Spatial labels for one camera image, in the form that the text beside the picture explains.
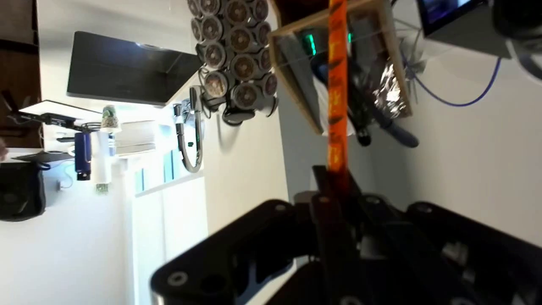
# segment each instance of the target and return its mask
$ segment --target cable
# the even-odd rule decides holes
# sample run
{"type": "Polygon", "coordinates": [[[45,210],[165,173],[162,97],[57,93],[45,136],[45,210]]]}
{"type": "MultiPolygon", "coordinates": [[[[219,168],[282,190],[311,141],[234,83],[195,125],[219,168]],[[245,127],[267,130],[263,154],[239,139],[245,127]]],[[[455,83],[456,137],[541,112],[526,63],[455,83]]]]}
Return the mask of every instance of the cable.
{"type": "Polygon", "coordinates": [[[201,100],[201,105],[202,105],[202,113],[204,113],[204,117],[206,119],[212,119],[212,110],[211,108],[207,108],[207,105],[201,100]]]}
{"type": "Polygon", "coordinates": [[[475,105],[475,103],[478,103],[480,100],[483,100],[483,98],[488,95],[488,91],[492,90],[492,86],[494,86],[494,83],[495,83],[495,80],[497,80],[497,75],[499,75],[499,71],[500,71],[500,66],[502,66],[502,58],[497,59],[494,75],[492,75],[490,83],[488,83],[488,86],[485,88],[485,91],[483,91],[480,97],[477,97],[475,100],[465,102],[465,103],[456,103],[456,102],[449,102],[449,100],[441,98],[441,97],[439,97],[438,93],[434,93],[417,75],[414,76],[414,80],[416,80],[433,98],[439,100],[441,103],[444,103],[444,105],[448,105],[448,107],[458,107],[458,108],[460,108],[460,107],[475,105]]]}
{"type": "Polygon", "coordinates": [[[412,30],[422,30],[422,27],[417,27],[417,25],[414,25],[414,24],[411,24],[411,22],[405,22],[405,20],[402,20],[402,19],[394,19],[397,24],[400,24],[400,25],[405,25],[405,27],[409,27],[409,29],[412,29],[412,30]]]}

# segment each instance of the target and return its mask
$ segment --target aluminum foil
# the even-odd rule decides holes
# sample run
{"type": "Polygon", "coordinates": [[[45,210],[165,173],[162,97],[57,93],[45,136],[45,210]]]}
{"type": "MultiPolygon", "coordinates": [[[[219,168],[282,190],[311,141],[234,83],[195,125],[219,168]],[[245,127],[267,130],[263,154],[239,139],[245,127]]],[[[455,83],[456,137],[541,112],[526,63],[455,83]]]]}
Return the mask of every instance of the aluminum foil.
{"type": "Polygon", "coordinates": [[[387,63],[375,95],[378,97],[375,100],[377,107],[389,119],[399,119],[404,115],[407,102],[402,100],[402,88],[395,76],[395,68],[392,61],[387,63]]]}

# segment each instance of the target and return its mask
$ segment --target computer screen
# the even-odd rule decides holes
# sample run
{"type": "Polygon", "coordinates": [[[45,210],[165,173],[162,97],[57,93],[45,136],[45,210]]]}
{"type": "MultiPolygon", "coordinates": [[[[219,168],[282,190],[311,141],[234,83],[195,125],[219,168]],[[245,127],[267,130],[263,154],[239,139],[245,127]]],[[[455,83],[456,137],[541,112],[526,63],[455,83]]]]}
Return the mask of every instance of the computer screen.
{"type": "Polygon", "coordinates": [[[165,105],[201,66],[195,54],[75,32],[68,95],[165,105]]]}
{"type": "Polygon", "coordinates": [[[434,24],[472,0],[424,0],[429,24],[434,24]]]}
{"type": "Polygon", "coordinates": [[[424,32],[431,34],[488,0],[417,0],[424,32]]]}

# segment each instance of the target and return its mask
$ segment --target orange wire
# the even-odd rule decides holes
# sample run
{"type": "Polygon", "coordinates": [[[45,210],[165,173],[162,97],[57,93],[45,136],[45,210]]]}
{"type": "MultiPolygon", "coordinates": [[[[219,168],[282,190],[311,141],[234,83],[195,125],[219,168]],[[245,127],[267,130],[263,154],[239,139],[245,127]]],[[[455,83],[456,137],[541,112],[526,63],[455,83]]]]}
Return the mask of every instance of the orange wire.
{"type": "Polygon", "coordinates": [[[329,0],[329,188],[343,197],[348,173],[348,0],[329,0]]]}

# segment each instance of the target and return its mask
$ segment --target black device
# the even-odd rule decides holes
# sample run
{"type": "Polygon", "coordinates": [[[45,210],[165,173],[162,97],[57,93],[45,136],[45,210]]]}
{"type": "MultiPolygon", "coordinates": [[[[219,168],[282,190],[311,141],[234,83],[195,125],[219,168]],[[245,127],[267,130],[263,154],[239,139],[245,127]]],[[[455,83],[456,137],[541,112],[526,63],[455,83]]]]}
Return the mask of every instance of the black device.
{"type": "Polygon", "coordinates": [[[195,54],[75,32],[68,95],[167,105],[201,66],[195,54]]]}
{"type": "Polygon", "coordinates": [[[417,0],[427,39],[512,58],[488,0],[417,0]]]}
{"type": "Polygon", "coordinates": [[[542,80],[541,0],[417,0],[424,34],[429,39],[466,49],[519,59],[522,68],[542,80]]]}
{"type": "Polygon", "coordinates": [[[36,163],[41,164],[43,168],[50,168],[50,163],[58,163],[58,161],[65,161],[65,159],[73,159],[72,154],[68,152],[62,152],[62,151],[41,151],[36,154],[24,154],[24,156],[18,156],[14,159],[21,159],[21,161],[28,161],[28,163],[36,163]]]}
{"type": "Polygon", "coordinates": [[[36,163],[0,163],[0,220],[23,222],[45,213],[41,169],[36,163]]]}
{"type": "Polygon", "coordinates": [[[270,200],[151,278],[156,303],[246,303],[299,263],[272,305],[542,303],[542,249],[434,203],[397,210],[365,195],[270,200]]]}

